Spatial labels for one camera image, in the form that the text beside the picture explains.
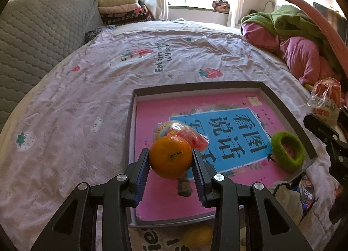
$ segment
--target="gray tray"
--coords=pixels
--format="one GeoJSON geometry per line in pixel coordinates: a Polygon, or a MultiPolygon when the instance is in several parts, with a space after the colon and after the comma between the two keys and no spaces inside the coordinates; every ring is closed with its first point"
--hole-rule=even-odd
{"type": "MultiPolygon", "coordinates": [[[[168,98],[178,98],[197,95],[224,94],[235,92],[256,92],[267,102],[268,106],[273,110],[278,119],[288,132],[297,135],[306,150],[305,165],[298,171],[293,173],[287,181],[292,181],[306,170],[317,158],[317,153],[309,140],[307,134],[298,123],[293,114],[283,104],[283,102],[262,82],[245,82],[245,81],[224,81],[224,82],[205,82],[205,83],[187,83],[167,86],[156,86],[149,88],[141,88],[133,91],[133,97],[130,104],[126,143],[125,143],[125,166],[134,162],[134,142],[135,142],[135,120],[136,120],[136,104],[138,101],[159,100],[168,98]]],[[[241,218],[241,227],[243,227],[243,206],[239,207],[241,218]]],[[[142,221],[137,218],[135,209],[127,211],[128,224],[130,227],[166,227],[174,225],[192,224],[195,222],[210,220],[215,217],[214,212],[204,213],[197,216],[178,218],[163,221],[142,221]]]]}

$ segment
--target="yellow object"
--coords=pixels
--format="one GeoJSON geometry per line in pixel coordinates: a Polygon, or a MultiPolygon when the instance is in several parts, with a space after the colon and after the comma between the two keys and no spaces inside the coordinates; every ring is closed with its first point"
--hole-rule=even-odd
{"type": "Polygon", "coordinates": [[[177,135],[164,136],[152,144],[149,162],[160,177],[177,179],[192,165],[191,146],[184,138],[177,135]]]}
{"type": "Polygon", "coordinates": [[[200,248],[210,245],[213,239],[213,227],[200,224],[192,227],[184,236],[183,244],[188,248],[200,248]]]}
{"type": "Polygon", "coordinates": [[[309,85],[309,84],[304,84],[303,87],[308,90],[308,91],[312,91],[313,90],[313,86],[312,85],[309,85]]]}

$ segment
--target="pink blanket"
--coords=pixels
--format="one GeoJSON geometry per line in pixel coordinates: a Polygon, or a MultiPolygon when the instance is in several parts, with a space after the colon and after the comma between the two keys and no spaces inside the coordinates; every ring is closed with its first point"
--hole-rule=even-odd
{"type": "Polygon", "coordinates": [[[328,61],[319,55],[315,43],[304,37],[292,37],[280,40],[266,28],[256,23],[245,23],[242,32],[249,43],[268,50],[283,58],[291,74],[301,84],[313,85],[318,80],[333,77],[340,81],[341,77],[334,73],[328,61]]]}
{"type": "MultiPolygon", "coordinates": [[[[314,7],[303,0],[286,0],[298,6],[321,29],[348,76],[348,48],[330,23],[314,7]]],[[[292,37],[285,41],[274,36],[264,27],[255,23],[245,23],[242,26],[244,37],[253,45],[271,51],[285,60],[292,75],[301,84],[314,84],[318,80],[332,77],[341,81],[344,74],[336,74],[327,60],[320,56],[318,47],[303,37],[292,37]]]]}

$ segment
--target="blue label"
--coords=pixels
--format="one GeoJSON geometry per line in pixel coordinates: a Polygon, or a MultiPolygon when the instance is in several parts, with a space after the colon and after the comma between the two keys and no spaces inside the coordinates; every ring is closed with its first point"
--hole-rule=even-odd
{"type": "MultiPolygon", "coordinates": [[[[208,137],[208,149],[201,155],[217,172],[256,162],[272,152],[267,132],[249,108],[172,116],[170,120],[185,123],[208,137]]],[[[193,177],[191,169],[187,177],[193,177]]]]}

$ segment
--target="snack packet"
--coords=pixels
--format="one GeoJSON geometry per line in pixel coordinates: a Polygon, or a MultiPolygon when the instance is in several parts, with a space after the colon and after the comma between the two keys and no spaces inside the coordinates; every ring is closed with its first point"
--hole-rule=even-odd
{"type": "Polygon", "coordinates": [[[340,113],[340,100],[340,82],[334,78],[326,78],[314,84],[308,105],[313,114],[329,126],[334,126],[340,113]]]}
{"type": "Polygon", "coordinates": [[[209,140],[206,136],[203,136],[192,127],[176,120],[159,123],[154,132],[154,140],[156,141],[161,137],[170,135],[178,135],[184,138],[192,149],[198,149],[200,152],[205,151],[209,145],[209,140]]]}
{"type": "Polygon", "coordinates": [[[301,195],[303,219],[313,207],[313,204],[318,200],[315,195],[314,185],[307,174],[303,173],[297,181],[291,184],[291,190],[297,191],[301,195]]]}

